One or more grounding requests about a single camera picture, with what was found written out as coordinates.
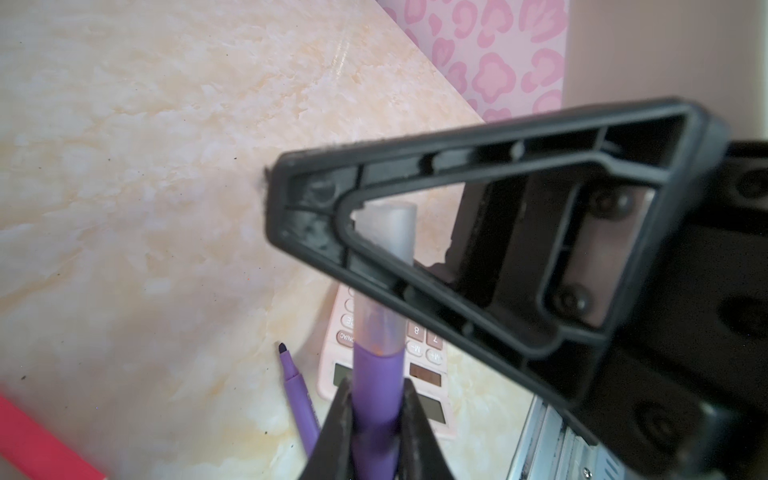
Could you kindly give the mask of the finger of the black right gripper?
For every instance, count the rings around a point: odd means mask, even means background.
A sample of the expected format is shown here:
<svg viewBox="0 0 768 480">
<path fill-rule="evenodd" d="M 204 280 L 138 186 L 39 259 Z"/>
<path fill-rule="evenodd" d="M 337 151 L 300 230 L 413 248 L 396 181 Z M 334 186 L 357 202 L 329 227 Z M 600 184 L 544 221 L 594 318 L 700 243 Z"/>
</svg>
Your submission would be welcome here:
<svg viewBox="0 0 768 480">
<path fill-rule="evenodd" d="M 287 152 L 268 176 L 266 235 L 571 406 L 728 144 L 724 120 L 671 98 Z M 464 192 L 440 263 L 408 264 L 353 226 L 369 202 L 456 184 Z"/>
</svg>

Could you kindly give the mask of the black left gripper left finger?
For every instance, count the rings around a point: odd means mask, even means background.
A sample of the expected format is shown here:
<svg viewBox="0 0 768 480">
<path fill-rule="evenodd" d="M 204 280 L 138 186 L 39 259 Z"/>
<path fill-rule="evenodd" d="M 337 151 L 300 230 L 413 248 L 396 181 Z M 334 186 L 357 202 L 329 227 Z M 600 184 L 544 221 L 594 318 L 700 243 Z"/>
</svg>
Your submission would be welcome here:
<svg viewBox="0 0 768 480">
<path fill-rule="evenodd" d="M 344 379 L 337 389 L 319 438 L 299 479 L 353 479 L 354 465 L 351 453 L 353 432 L 351 381 Z"/>
</svg>

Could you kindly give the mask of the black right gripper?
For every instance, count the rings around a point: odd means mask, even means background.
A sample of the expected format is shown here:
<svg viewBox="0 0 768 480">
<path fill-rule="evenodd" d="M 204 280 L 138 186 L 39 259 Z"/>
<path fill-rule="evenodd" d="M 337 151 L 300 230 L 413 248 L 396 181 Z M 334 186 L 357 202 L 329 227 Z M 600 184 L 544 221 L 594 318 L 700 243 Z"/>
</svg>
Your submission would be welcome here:
<svg viewBox="0 0 768 480">
<path fill-rule="evenodd" d="M 650 479 L 767 475 L 767 145 L 736 141 L 577 417 Z"/>
</svg>

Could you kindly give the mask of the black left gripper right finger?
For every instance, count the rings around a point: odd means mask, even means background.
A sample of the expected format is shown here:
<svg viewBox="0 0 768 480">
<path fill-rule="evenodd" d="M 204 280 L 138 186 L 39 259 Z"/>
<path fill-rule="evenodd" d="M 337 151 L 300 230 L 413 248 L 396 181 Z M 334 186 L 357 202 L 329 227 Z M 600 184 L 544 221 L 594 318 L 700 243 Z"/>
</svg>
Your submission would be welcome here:
<svg viewBox="0 0 768 480">
<path fill-rule="evenodd" d="M 399 438 L 400 480 L 454 480 L 410 379 L 404 380 Z"/>
</svg>

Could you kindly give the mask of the purple highlighter pen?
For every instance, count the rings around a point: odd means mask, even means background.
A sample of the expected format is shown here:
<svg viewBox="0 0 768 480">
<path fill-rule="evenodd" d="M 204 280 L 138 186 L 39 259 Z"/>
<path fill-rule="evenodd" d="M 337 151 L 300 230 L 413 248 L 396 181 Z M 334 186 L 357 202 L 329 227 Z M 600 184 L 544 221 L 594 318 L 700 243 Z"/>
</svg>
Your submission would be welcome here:
<svg viewBox="0 0 768 480">
<path fill-rule="evenodd" d="M 351 387 L 355 477 L 391 480 L 399 458 L 404 352 L 379 356 L 355 345 Z"/>
<path fill-rule="evenodd" d="M 313 453 L 320 435 L 320 424 L 303 375 L 284 343 L 278 344 L 283 372 L 283 386 L 289 407 L 307 457 Z"/>
</svg>

